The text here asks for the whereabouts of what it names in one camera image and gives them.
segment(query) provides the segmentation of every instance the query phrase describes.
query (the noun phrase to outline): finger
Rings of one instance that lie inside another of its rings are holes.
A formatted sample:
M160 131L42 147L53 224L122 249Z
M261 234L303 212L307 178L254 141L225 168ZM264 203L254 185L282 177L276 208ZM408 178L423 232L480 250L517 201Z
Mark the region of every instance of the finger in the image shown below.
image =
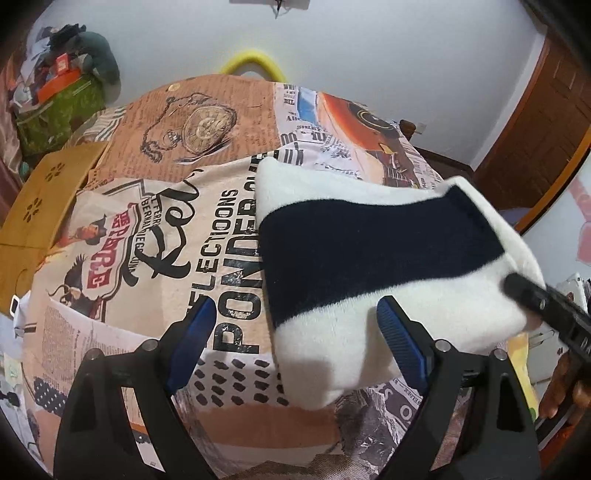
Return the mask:
M573 389L573 400L582 410L589 408L591 404L591 385L579 381Z
M540 417L551 419L556 415L558 407L566 396L564 376L569 370L569 366L570 358L568 352L566 352L560 357L554 372L552 372L552 378L540 402Z
M565 397L566 387L562 377L551 380L540 402L540 416L547 419L554 417Z
M576 425L585 415L587 410L585 408L577 408L569 417L569 424Z
M566 372L569 371L570 367L570 355L568 352L563 353L560 359L558 360L558 364L552 373L552 378L556 377L563 377L566 375Z

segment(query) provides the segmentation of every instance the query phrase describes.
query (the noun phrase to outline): blue gripper pad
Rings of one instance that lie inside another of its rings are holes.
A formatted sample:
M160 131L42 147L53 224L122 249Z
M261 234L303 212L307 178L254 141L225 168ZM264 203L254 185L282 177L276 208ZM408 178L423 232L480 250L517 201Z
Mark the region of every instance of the blue gripper pad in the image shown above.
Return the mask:
M197 360L216 326L216 317L216 304L208 297L174 350L170 360L170 374L166 382L166 390L169 394L174 395L177 390L189 383Z
M376 308L378 327L398 364L404 381L419 394L427 391L427 363L408 330L386 298Z

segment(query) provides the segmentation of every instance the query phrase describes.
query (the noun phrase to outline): bed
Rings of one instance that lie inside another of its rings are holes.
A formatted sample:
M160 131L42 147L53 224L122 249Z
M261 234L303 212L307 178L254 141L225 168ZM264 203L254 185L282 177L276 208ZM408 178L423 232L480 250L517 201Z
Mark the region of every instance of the bed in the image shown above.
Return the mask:
M261 159L272 156L361 181L433 188L441 177L399 126L326 93L212 75L109 108L65 148L99 141L108 144L34 276L27 309L24 404L49 471L85 349L134 349L207 294L218 306L216 329L194 379L174 401L215 473L376 477L421 398L401 379L317 411L284 398L256 250L254 178ZM185 180L195 175L198 182ZM164 211L162 198L177 204ZM505 347L527 355L523 340ZM525 361L519 365L528 385ZM159 467L133 394L125 395L142 456ZM458 400L453 421L460 426L467 398L462 392ZM442 462L454 434L446 445Z

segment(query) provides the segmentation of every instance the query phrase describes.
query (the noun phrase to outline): screw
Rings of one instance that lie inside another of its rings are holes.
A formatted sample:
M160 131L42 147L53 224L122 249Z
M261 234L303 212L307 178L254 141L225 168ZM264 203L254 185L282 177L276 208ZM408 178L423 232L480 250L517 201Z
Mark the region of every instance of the screw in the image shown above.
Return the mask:
M86 352L86 355L84 356L84 358L86 358L87 360L94 360L102 355L103 355L103 352L100 348L91 348L90 350L88 350Z
M158 340L155 340L153 338L149 338L144 343L142 343L142 349L145 350L146 352L151 352L152 350L156 350L157 346L158 346Z
M495 348L493 353L499 360L507 360L507 352L505 352L502 348Z
M452 344L449 343L447 340L438 340L435 342L435 348L440 352L448 352L452 349Z

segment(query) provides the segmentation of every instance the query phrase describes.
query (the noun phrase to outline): green bag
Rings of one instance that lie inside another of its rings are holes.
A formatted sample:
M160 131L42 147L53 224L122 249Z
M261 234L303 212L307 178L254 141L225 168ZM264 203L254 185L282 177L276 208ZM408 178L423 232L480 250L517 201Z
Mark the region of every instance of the green bag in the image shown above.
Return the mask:
M18 113L17 129L23 155L59 150L72 132L103 108L101 83L92 75L83 75L39 108Z

